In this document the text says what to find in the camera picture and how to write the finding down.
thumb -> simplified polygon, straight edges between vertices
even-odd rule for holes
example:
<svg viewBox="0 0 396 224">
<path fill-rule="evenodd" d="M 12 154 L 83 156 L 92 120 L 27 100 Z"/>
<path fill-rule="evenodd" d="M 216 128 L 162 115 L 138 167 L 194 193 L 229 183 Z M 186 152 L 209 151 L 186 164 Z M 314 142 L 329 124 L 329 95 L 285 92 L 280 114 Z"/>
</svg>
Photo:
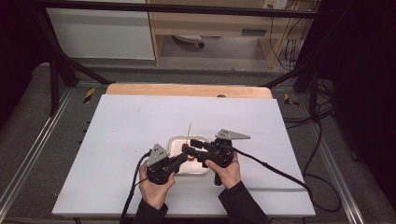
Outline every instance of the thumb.
<svg viewBox="0 0 396 224">
<path fill-rule="evenodd" d="M 207 167 L 209 167 L 212 171 L 214 171 L 216 173 L 219 173 L 221 171 L 220 170 L 221 168 L 217 164 L 215 164 L 213 161 L 206 160 L 205 164 L 207 165 Z"/>
</svg>

metal bracket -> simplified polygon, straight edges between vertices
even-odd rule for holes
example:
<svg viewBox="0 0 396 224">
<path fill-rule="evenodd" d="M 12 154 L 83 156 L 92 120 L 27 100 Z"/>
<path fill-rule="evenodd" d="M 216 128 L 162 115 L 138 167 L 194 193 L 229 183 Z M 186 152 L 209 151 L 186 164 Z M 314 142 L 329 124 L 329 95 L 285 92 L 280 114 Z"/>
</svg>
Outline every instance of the metal bracket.
<svg viewBox="0 0 396 224">
<path fill-rule="evenodd" d="M 216 137 L 219 139 L 224 140 L 237 140 L 237 139 L 250 139 L 249 135 L 231 132 L 225 129 L 221 129 L 217 134 Z"/>
<path fill-rule="evenodd" d="M 158 144 L 155 144 L 148 158 L 148 167 L 154 165 L 155 163 L 167 157 L 168 157 L 168 152 L 165 150 L 165 148 L 161 147 Z"/>
</svg>

white tabletop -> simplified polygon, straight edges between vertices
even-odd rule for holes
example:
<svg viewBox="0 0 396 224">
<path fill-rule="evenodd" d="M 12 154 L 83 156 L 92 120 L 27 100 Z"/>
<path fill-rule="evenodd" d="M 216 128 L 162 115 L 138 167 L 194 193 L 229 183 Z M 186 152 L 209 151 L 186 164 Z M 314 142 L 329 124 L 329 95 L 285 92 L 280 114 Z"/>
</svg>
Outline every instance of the white tabletop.
<svg viewBox="0 0 396 224">
<path fill-rule="evenodd" d="M 303 180 L 276 100 L 184 96 L 103 95 L 52 213 L 65 217 L 118 217 L 144 153 L 175 135 L 203 135 L 222 128 L 251 136 L 233 146 Z M 270 217 L 309 217 L 305 189 L 239 155 L 249 192 Z M 225 215 L 214 173 L 177 176 L 166 198 L 169 217 Z M 128 215 L 136 212 L 136 188 Z"/>
</svg>

person's right hand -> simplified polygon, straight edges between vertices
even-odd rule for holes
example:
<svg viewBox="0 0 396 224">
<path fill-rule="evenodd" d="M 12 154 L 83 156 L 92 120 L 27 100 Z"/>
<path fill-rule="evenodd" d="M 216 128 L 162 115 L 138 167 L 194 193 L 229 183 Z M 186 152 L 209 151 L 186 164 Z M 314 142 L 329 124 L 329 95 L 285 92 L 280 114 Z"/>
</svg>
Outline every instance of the person's right hand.
<svg viewBox="0 0 396 224">
<path fill-rule="evenodd" d="M 213 161 L 206 160 L 205 164 L 209 167 L 212 171 L 218 173 L 222 184 L 226 189 L 230 189 L 235 186 L 237 183 L 241 182 L 241 173 L 239 171 L 239 162 L 237 153 L 233 153 L 233 160 L 231 164 L 226 168 L 221 168 Z"/>
</svg>

tray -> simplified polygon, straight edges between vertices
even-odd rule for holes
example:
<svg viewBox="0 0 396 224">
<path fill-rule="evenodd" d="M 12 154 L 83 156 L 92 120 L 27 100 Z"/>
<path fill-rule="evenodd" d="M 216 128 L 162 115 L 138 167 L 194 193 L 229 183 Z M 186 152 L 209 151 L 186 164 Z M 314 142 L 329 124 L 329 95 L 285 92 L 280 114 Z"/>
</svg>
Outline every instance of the tray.
<svg viewBox="0 0 396 224">
<path fill-rule="evenodd" d="M 181 146 L 186 143 L 190 144 L 190 139 L 196 139 L 202 142 L 209 142 L 204 136 L 174 136 L 169 140 L 169 156 L 173 157 L 181 153 Z M 180 165 L 177 175 L 204 175 L 208 172 L 208 168 L 202 167 L 202 163 L 197 159 L 193 161 L 186 161 Z"/>
</svg>

